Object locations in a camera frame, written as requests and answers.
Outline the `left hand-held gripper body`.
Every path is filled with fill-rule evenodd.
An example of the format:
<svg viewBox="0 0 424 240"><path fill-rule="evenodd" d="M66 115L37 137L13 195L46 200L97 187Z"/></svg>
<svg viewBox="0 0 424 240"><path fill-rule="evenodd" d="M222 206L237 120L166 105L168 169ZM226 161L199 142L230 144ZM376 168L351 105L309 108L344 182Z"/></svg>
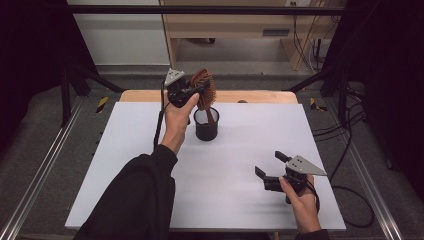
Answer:
<svg viewBox="0 0 424 240"><path fill-rule="evenodd" d="M175 107L183 107L195 94L200 93L200 87L193 87L185 78L183 71L170 68L166 74L164 86L167 89L167 97Z"/></svg>

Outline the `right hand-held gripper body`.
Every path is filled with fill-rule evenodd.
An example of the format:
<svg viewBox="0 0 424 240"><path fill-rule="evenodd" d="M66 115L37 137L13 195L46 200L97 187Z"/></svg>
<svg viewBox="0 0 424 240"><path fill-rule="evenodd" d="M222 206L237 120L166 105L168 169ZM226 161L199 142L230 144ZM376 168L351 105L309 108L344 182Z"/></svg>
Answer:
<svg viewBox="0 0 424 240"><path fill-rule="evenodd" d="M291 157L291 160L285 164L285 178L289 184L293 187L296 193L300 193L308 187L308 175L326 176L327 173L308 161L302 156ZM282 192L280 181L278 177L268 176L262 180L264 189L269 191Z"/></svg>

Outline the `brown wooden hairbrush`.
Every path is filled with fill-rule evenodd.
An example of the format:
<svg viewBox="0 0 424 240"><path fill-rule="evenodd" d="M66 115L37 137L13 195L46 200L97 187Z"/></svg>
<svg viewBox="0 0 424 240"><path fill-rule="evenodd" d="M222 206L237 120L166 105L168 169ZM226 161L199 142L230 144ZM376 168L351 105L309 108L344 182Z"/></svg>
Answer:
<svg viewBox="0 0 424 240"><path fill-rule="evenodd" d="M216 100L216 88L215 88L214 79L213 79L212 74L204 68L197 71L193 75L191 81L192 80L201 80L201 79L210 81L210 91L206 94L200 94L197 106L198 106L199 110L209 110L211 108L212 104Z"/></svg>

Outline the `black mesh cup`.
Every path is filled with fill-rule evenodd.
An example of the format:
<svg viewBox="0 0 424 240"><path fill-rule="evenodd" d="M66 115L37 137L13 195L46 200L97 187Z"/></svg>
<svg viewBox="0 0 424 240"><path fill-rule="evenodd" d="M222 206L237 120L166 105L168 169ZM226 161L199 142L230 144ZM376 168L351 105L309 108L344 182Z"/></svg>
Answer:
<svg viewBox="0 0 424 240"><path fill-rule="evenodd" d="M218 122L220 114L215 108L209 110L196 110L193 119L195 134L201 141L212 141L218 135Z"/></svg>

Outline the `person's left hand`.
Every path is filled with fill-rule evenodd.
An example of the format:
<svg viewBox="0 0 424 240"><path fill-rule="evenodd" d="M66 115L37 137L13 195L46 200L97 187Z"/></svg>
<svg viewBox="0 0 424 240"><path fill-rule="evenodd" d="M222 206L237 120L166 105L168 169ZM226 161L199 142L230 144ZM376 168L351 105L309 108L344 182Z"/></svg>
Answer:
<svg viewBox="0 0 424 240"><path fill-rule="evenodd" d="M166 108L164 116L166 130L161 144L173 151L175 155L178 154L185 140L189 116L197 105L198 100L199 94L195 93L183 107L178 108L168 100L168 97L165 97Z"/></svg>

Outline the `person's right hand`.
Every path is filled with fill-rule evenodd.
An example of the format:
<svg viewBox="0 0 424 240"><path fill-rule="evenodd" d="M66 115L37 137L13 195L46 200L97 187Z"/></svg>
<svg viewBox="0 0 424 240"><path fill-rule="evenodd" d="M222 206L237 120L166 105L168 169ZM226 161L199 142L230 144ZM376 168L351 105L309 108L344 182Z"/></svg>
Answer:
<svg viewBox="0 0 424 240"><path fill-rule="evenodd" d="M280 177L279 181L282 190L291 202L299 233L307 234L320 230L315 194L309 188L304 189L301 193L296 193L285 178Z"/></svg>

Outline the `white board sheet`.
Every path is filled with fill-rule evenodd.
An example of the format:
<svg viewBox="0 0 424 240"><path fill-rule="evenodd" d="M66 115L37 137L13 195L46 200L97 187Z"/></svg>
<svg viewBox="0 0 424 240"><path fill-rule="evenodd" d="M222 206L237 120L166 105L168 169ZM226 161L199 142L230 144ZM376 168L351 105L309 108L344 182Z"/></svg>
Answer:
<svg viewBox="0 0 424 240"><path fill-rule="evenodd" d="M277 151L322 164L300 104L217 103L217 137L199 140L188 126L172 172L176 194L174 231L264 231L295 228L284 194L267 191L256 169L270 176L285 172ZM72 206L66 227L87 219L106 187L136 156L151 153L159 104L118 102Z"/></svg>

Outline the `wooden table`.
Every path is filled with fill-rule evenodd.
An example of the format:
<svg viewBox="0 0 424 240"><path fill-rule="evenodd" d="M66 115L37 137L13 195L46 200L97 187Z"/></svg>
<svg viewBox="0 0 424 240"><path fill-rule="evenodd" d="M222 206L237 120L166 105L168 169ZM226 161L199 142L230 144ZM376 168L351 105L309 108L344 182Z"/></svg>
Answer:
<svg viewBox="0 0 424 240"><path fill-rule="evenodd" d="M120 102L159 102L159 90L126 90L120 97ZM289 91L269 90L218 90L216 101L220 103L282 103L297 104L296 95Z"/></svg>

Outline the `yellow black tape marker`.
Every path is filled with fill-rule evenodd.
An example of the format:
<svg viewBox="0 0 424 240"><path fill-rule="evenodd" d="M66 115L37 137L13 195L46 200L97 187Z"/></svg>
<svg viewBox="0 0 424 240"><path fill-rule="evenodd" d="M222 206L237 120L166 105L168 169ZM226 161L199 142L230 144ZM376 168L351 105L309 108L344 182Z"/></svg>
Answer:
<svg viewBox="0 0 424 240"><path fill-rule="evenodd" d="M317 110L317 111L328 111L328 109L325 106L318 106L314 98L310 98L310 108L311 110Z"/></svg>
<svg viewBox="0 0 424 240"><path fill-rule="evenodd" d="M107 101L108 101L108 97L107 96L104 96L104 97L102 97L100 99L100 101L98 103L98 106L96 108L96 113L101 113L102 112L102 110L104 109Z"/></svg>

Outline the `light wooden desk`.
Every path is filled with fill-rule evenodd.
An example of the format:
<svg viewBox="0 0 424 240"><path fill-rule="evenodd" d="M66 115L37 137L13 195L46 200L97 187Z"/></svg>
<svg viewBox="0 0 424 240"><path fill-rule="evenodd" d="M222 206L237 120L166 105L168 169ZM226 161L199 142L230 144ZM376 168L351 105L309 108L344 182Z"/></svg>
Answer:
<svg viewBox="0 0 424 240"><path fill-rule="evenodd" d="M344 7L348 0L159 0L162 6ZM274 38L283 44L291 68L307 59L310 42L330 39L337 16L165 14L165 29L174 44L183 38Z"/></svg>

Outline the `white cabinet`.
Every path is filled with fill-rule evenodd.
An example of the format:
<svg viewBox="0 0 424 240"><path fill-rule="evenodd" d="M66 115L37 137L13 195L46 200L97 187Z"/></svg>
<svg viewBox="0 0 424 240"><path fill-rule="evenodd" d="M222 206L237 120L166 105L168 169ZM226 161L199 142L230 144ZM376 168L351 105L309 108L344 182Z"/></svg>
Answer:
<svg viewBox="0 0 424 240"><path fill-rule="evenodd" d="M169 65L160 14L75 14L96 65Z"/></svg>

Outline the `black curtain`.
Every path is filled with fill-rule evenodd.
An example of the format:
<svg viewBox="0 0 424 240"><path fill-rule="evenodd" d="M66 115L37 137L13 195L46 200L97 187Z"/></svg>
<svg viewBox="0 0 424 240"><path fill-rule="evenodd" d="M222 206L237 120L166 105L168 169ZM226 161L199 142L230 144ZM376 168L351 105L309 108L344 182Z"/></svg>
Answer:
<svg viewBox="0 0 424 240"><path fill-rule="evenodd" d="M63 60L97 71L74 16L49 11L67 0L0 0L0 151L31 98L60 84Z"/></svg>
<svg viewBox="0 0 424 240"><path fill-rule="evenodd" d="M325 65L365 87L389 159L424 202L424 0L346 0Z"/></svg>

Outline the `aluminium rail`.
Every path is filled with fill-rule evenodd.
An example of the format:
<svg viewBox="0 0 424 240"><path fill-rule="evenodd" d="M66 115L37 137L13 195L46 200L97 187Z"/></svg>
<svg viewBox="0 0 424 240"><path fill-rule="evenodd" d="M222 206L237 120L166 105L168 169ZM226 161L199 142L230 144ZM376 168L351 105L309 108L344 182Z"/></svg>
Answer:
<svg viewBox="0 0 424 240"><path fill-rule="evenodd" d="M328 111L318 124L316 143L347 230L339 238L349 240L404 240L389 209L393 190L384 188L396 181L387 168L369 129L362 105L347 102L347 125L337 119L338 102L326 98Z"/></svg>
<svg viewBox="0 0 424 240"><path fill-rule="evenodd" d="M32 178L31 183L26 189L19 204L14 210L12 216L0 231L0 240L15 240L18 233L25 222L35 200L37 199L52 167L54 166L66 140L71 132L81 108L85 103L85 97L77 97L71 109L71 115L68 122L60 128L43 161L41 162L37 172Z"/></svg>

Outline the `black horizontal frame bar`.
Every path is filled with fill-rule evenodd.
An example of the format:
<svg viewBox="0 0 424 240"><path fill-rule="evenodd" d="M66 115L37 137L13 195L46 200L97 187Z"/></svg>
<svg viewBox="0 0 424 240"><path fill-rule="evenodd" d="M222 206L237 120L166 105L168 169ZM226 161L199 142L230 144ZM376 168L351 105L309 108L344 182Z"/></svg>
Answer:
<svg viewBox="0 0 424 240"><path fill-rule="evenodd" d="M153 6L153 5L69 5L75 14L208 14L208 15L317 15L342 16L346 8L254 7L254 6Z"/></svg>

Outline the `black metal frame stand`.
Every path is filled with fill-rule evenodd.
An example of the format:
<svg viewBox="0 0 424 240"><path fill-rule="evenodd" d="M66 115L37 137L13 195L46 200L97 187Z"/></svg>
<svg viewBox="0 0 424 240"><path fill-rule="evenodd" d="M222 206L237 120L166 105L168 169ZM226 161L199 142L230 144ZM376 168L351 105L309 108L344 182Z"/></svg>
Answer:
<svg viewBox="0 0 424 240"><path fill-rule="evenodd" d="M343 126L347 125L347 88L348 80L345 70L342 67L336 67L335 65L329 66L324 70L314 74L306 80L288 88L289 92L297 93L307 86L322 80L320 93L323 97L332 97L335 92L338 92L338 109L337 119Z"/></svg>
<svg viewBox="0 0 424 240"><path fill-rule="evenodd" d="M113 84L112 82L101 77L98 73L90 71L85 67L77 64L69 64L65 66L60 75L62 127L66 126L71 119L70 87L73 87L78 96L88 96L91 88L86 82L87 79L94 80L98 84L115 93L123 93L125 91L124 88Z"/></svg>

